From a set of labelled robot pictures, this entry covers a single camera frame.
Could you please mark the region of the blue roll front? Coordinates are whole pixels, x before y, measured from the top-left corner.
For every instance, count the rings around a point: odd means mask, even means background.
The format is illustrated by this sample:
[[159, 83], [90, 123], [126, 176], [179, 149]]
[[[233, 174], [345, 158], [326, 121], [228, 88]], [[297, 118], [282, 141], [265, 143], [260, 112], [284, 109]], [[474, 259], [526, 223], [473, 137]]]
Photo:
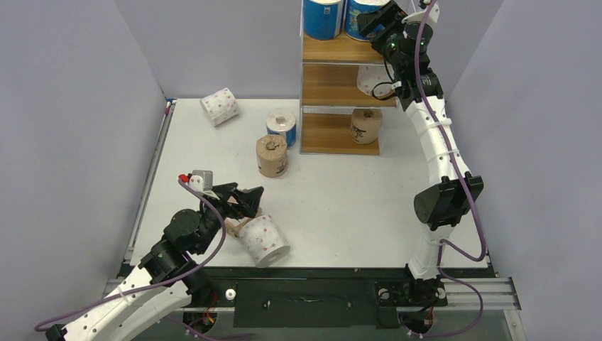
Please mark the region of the blue roll front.
[[336, 38], [340, 34], [344, 8], [343, 0], [304, 0], [302, 19], [305, 34], [317, 40]]

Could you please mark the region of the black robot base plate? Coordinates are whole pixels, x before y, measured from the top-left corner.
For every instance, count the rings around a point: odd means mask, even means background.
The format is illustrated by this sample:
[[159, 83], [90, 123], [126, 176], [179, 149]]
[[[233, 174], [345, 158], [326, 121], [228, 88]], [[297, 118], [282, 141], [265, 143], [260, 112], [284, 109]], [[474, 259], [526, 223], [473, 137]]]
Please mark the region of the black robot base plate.
[[398, 328], [448, 301], [439, 278], [402, 268], [208, 267], [211, 284], [180, 309], [200, 331], [233, 313], [236, 328]]

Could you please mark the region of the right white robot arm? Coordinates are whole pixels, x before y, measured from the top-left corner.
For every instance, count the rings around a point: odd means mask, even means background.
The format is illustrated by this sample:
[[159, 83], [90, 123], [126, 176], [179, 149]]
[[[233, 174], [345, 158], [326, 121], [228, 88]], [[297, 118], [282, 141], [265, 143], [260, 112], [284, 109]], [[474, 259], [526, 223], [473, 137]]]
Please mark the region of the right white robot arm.
[[429, 293], [426, 280], [439, 277], [439, 250], [483, 190], [456, 147], [444, 92], [429, 66], [427, 47], [439, 17], [438, 4], [422, 3], [406, 14], [394, 1], [359, 15], [359, 33], [393, 69], [392, 89], [418, 134], [427, 162], [429, 187], [416, 194], [414, 209], [423, 224], [417, 246], [407, 263], [410, 278], [400, 284], [401, 296], [419, 303]]

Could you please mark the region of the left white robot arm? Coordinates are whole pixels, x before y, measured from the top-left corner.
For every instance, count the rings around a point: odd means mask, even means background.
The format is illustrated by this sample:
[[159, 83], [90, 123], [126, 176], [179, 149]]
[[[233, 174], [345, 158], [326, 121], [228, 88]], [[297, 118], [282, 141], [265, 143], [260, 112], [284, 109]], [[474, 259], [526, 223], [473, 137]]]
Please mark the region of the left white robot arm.
[[227, 219], [254, 218], [260, 208], [262, 186], [240, 190], [237, 183], [215, 185], [207, 192], [178, 182], [199, 199], [199, 209], [177, 211], [163, 234], [130, 274], [106, 297], [74, 312], [77, 319], [62, 324], [63, 314], [38, 323], [34, 329], [47, 340], [108, 340], [126, 329], [126, 321], [154, 298], [182, 294], [193, 305], [204, 305], [212, 295], [212, 281], [193, 255], [203, 255], [217, 233], [218, 246], [206, 258], [212, 260], [224, 244]]

